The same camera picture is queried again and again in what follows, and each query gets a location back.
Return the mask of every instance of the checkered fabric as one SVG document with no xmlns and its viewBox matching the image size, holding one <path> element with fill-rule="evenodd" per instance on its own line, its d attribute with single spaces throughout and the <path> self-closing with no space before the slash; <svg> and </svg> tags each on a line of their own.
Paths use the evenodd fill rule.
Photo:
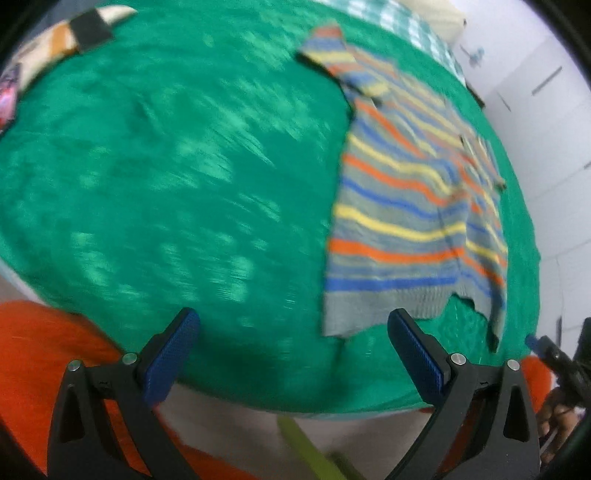
<svg viewBox="0 0 591 480">
<path fill-rule="evenodd" d="M 360 18 L 407 40 L 441 64 L 463 84 L 462 67 L 450 46 L 416 13 L 395 0 L 312 0 Z"/>
</svg>

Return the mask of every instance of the blue gripper pad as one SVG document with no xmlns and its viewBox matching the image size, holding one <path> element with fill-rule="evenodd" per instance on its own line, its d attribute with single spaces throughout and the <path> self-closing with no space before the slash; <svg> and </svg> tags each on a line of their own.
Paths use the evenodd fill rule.
<svg viewBox="0 0 591 480">
<path fill-rule="evenodd" d="M 138 381 L 150 407 L 168 396 L 197 340 L 199 324 L 197 312 L 183 308 L 166 330 L 154 335 L 141 351 Z"/>
<path fill-rule="evenodd" d="M 435 337 L 423 333 L 404 309 L 390 313 L 388 337 L 423 401 L 438 407 L 452 374 L 447 352 Z"/>
</svg>

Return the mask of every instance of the striped sweater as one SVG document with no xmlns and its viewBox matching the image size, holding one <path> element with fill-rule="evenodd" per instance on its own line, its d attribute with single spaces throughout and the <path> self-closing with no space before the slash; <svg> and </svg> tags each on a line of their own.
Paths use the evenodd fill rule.
<svg viewBox="0 0 591 480">
<path fill-rule="evenodd" d="M 300 53 L 338 80 L 354 110 L 328 243 L 325 335 L 385 323 L 399 307 L 436 317 L 455 293 L 500 338 L 504 181 L 490 145 L 428 86 L 347 45 L 337 25 L 315 30 Z"/>
</svg>

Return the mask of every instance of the bed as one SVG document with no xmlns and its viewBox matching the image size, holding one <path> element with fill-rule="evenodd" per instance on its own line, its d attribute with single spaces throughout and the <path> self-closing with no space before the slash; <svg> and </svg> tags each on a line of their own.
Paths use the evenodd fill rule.
<svg viewBox="0 0 591 480">
<path fill-rule="evenodd" d="M 349 6 L 310 0 L 128 4 L 138 15 L 116 40 L 43 76 L 0 141 L 0 257 L 23 285 L 127 351 L 194 307 L 202 331 L 183 381 L 220 398 L 314 414 L 422 406 L 384 325 L 349 339 L 320 333 L 350 110 L 295 53 L 310 30 L 337 21 L 350 43 L 452 101 L 492 143 L 507 184 L 497 351 L 486 319 L 457 297 L 420 326 L 472 362 L 527 352 L 539 310 L 533 226 L 505 150 L 445 50 L 438 59 Z"/>
</svg>

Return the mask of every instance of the ribbed hem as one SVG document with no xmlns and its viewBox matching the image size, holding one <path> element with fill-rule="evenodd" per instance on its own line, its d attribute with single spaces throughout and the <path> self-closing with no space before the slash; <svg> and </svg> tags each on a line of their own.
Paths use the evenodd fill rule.
<svg viewBox="0 0 591 480">
<path fill-rule="evenodd" d="M 443 313 L 452 294 L 474 302 L 475 310 L 491 321 L 492 331 L 500 340 L 505 324 L 505 310 L 471 284 L 445 287 L 422 287 L 409 290 L 329 292 L 324 294 L 326 336 L 350 337 L 373 325 L 388 321 L 394 309 L 403 308 L 412 317 L 434 318 Z"/>
</svg>

